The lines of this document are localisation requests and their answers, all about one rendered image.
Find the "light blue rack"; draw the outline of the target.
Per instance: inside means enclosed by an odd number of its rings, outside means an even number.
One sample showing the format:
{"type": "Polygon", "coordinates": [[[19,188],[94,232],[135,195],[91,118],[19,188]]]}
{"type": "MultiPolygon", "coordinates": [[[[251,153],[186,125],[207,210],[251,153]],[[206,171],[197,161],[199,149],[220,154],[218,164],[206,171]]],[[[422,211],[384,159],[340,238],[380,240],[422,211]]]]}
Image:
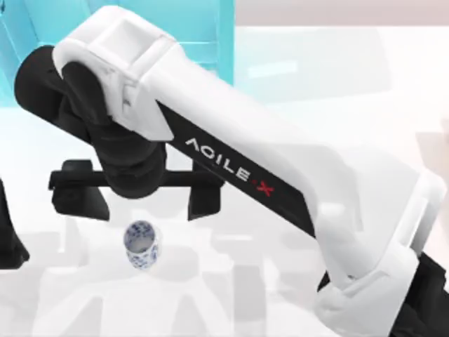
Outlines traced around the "light blue rack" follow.
{"type": "Polygon", "coordinates": [[[0,0],[0,107],[14,107],[13,82],[36,47],[53,45],[105,5],[154,23],[194,62],[234,82],[235,0],[0,0]]]}

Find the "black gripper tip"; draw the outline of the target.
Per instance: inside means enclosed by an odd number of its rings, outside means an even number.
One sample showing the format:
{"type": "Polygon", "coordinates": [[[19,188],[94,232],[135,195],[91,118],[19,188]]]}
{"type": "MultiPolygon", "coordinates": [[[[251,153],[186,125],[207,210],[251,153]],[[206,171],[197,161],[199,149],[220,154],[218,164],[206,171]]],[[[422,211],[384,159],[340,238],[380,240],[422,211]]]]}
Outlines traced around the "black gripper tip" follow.
{"type": "Polygon", "coordinates": [[[17,270],[29,257],[28,250],[13,227],[4,184],[0,179],[0,270],[17,270]]]}

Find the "blue and white cup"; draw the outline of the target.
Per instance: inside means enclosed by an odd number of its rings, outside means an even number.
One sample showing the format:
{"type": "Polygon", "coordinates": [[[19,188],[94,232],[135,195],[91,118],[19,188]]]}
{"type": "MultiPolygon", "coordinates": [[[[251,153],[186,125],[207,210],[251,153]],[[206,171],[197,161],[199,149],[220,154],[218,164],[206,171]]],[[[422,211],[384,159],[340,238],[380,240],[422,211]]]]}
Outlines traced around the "blue and white cup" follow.
{"type": "Polygon", "coordinates": [[[160,231],[146,220],[131,223],[123,234],[123,245],[130,264],[147,270],[161,255],[160,231]]]}

